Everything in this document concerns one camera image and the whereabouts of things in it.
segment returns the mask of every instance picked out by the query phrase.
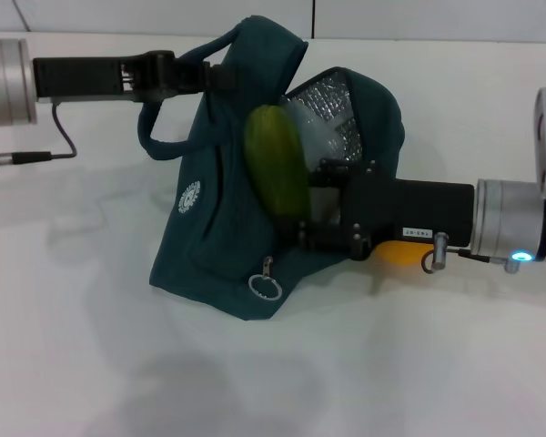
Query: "white surface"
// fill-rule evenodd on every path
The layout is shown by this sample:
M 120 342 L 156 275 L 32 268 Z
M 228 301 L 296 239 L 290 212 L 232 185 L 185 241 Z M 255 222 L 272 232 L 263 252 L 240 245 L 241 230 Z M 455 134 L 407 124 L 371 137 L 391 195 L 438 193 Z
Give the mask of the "white surface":
M 546 42 L 546 0 L 317 0 L 316 38 Z
M 12 0 L 0 0 L 0 30 L 24 31 Z
M 36 32 L 106 32 L 219 36 L 249 15 L 264 15 L 293 33 L 311 35 L 311 0 L 25 0 Z
M 205 41 L 27 37 L 31 56 Z M 399 100 L 401 177 L 534 179 L 546 46 L 319 41 L 294 85 L 334 65 Z M 185 137 L 197 101 L 167 103 L 157 137 Z M 146 158 L 138 105 L 60 109 L 79 157 L 0 173 L 0 437 L 546 437 L 546 265 L 344 262 L 235 320 L 147 285 L 178 162 Z M 0 151 L 38 147 L 66 149 L 48 107 L 0 129 Z

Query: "teal bag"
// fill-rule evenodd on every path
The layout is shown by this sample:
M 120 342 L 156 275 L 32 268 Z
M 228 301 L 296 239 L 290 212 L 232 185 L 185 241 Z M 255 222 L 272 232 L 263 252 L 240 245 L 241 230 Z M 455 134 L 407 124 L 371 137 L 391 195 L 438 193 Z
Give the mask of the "teal bag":
M 138 120 L 139 140 L 150 157 L 182 157 L 176 203 L 150 284 L 243 320 L 268 319 L 302 278 L 345 256 L 280 245 L 243 158 L 248 114 L 279 102 L 307 43 L 264 17 L 252 16 L 181 59 L 199 62 L 226 46 L 222 66 L 237 69 L 240 87 L 203 96 L 188 140 L 166 143 L 151 138 L 160 104 L 144 104 Z M 343 69 L 329 70 L 309 83 L 335 75 L 347 82 L 354 118 L 350 124 L 361 127 L 358 158 L 376 159 L 394 176 L 404 140 L 396 100 L 378 83 Z M 289 97 L 298 98 L 307 89 L 304 84 Z M 267 269 L 273 280 L 260 279 Z

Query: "white circular logo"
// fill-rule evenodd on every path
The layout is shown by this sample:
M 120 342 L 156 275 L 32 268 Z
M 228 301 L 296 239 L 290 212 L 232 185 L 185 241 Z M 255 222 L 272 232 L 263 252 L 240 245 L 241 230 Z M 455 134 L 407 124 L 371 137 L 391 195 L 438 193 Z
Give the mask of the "white circular logo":
M 194 205 L 194 202 L 197 201 L 198 194 L 200 194 L 199 181 L 193 182 L 188 185 L 188 187 L 182 193 L 182 196 L 180 196 L 180 200 L 178 201 L 178 212 L 183 214 L 188 211 L 192 207 L 192 205 Z

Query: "bag strap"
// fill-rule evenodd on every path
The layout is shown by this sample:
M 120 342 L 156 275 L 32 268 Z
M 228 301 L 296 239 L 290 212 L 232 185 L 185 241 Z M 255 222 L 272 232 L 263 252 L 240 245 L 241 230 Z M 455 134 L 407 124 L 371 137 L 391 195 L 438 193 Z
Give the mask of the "bag strap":
M 240 25 L 223 36 L 203 46 L 197 47 L 182 55 L 180 58 L 190 62 L 202 62 L 205 58 L 215 54 L 223 48 L 230 46 L 238 36 Z M 146 150 L 152 159 L 166 161 L 180 158 L 192 150 L 206 147 L 208 144 L 198 144 L 189 139 L 177 142 L 158 141 L 152 138 L 152 130 L 157 116 L 162 108 L 162 103 L 145 103 L 137 120 L 137 138 L 139 144 Z

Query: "yellow object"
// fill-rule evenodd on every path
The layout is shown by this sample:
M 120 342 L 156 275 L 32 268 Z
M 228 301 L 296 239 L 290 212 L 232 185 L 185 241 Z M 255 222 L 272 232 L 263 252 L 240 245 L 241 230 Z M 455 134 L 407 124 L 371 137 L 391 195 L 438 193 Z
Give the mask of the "yellow object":
M 397 266 L 412 266 L 420 264 L 423 255 L 431 249 L 433 249 L 432 244 L 386 241 L 379 244 L 374 252 L 381 259 Z

